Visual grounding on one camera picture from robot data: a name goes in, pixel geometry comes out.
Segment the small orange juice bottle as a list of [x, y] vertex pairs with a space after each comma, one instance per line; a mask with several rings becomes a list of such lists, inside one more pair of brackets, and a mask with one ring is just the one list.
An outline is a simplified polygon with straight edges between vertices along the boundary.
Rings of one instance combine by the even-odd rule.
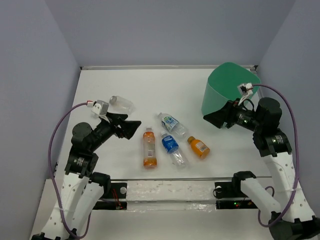
[[188, 144], [190, 145], [192, 151], [200, 158], [204, 159], [210, 153], [210, 149], [206, 144], [204, 144], [201, 140], [190, 136], [187, 139]]

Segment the clear bottle green-white label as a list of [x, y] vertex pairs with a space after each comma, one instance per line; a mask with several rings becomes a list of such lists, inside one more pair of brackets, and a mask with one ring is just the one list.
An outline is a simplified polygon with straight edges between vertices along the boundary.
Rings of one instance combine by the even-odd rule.
[[187, 136], [188, 129], [172, 115], [160, 112], [157, 118], [160, 120], [163, 128], [177, 138], [184, 139]]

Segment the tall orange juice bottle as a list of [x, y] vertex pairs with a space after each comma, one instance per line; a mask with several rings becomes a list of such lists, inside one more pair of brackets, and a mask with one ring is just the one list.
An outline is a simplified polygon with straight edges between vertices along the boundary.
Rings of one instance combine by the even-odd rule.
[[157, 167], [155, 134], [151, 126], [146, 127], [142, 136], [143, 143], [143, 167], [152, 169]]

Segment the blue label clear bottle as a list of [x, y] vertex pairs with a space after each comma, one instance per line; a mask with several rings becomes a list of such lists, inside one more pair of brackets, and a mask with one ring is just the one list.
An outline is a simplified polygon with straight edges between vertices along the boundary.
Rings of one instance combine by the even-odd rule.
[[180, 169], [186, 168], [189, 161], [173, 136], [163, 131], [160, 133], [160, 137], [162, 146], [170, 157], [172, 164]]

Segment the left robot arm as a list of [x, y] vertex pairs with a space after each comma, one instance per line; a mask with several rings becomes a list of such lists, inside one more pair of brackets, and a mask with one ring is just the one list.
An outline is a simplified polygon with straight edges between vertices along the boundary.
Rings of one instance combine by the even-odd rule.
[[61, 188], [53, 182], [57, 201], [42, 231], [32, 239], [80, 240], [86, 236], [94, 206], [111, 191], [111, 177], [94, 171], [99, 159], [95, 151], [112, 136], [127, 140], [134, 136], [142, 123], [127, 118], [108, 112], [99, 116], [95, 128], [87, 122], [73, 127]]

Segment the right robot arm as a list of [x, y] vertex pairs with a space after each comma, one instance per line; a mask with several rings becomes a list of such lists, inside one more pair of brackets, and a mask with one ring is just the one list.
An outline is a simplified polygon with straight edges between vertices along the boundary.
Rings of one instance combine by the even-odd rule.
[[308, 240], [320, 233], [320, 219], [308, 204], [297, 179], [298, 165], [293, 163], [292, 147], [278, 127], [281, 116], [280, 103], [263, 97], [256, 109], [246, 109], [239, 99], [229, 100], [220, 110], [203, 118], [219, 129], [238, 125], [253, 132], [253, 143], [271, 174], [275, 195], [270, 195], [251, 171], [233, 175], [231, 192], [249, 197], [258, 214], [269, 218], [265, 227], [273, 239]]

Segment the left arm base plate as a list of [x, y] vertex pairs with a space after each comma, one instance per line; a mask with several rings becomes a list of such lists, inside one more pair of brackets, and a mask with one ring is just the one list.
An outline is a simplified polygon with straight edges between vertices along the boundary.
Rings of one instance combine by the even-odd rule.
[[122, 211], [127, 209], [127, 190], [126, 182], [113, 181], [108, 193], [104, 193], [97, 201], [93, 210]]

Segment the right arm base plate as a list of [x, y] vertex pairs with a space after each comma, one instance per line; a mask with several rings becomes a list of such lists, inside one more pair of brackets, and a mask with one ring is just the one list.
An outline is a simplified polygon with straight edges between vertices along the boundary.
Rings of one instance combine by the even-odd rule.
[[230, 181], [215, 182], [212, 194], [216, 199], [217, 210], [257, 209], [257, 206], [248, 196], [234, 190]]

